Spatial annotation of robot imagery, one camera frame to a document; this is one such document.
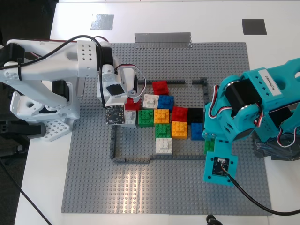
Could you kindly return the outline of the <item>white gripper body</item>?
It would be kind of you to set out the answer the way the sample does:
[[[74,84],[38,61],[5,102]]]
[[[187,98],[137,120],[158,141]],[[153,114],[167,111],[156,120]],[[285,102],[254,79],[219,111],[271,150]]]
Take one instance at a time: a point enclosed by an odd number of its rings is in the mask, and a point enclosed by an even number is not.
[[[128,98],[135,98],[137,92],[137,78],[132,68],[103,65],[97,81],[97,98],[104,107],[124,105]]]

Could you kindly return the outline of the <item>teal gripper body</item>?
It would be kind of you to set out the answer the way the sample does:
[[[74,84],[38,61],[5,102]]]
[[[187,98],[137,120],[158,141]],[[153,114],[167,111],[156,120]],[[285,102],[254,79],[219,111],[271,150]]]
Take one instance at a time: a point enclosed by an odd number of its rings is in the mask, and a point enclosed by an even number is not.
[[[203,137],[217,138],[223,142],[232,143],[239,139],[245,139],[255,129],[255,106],[249,105],[241,109],[236,116],[231,117],[232,110],[221,112],[216,118],[208,116],[211,103],[205,106]]]

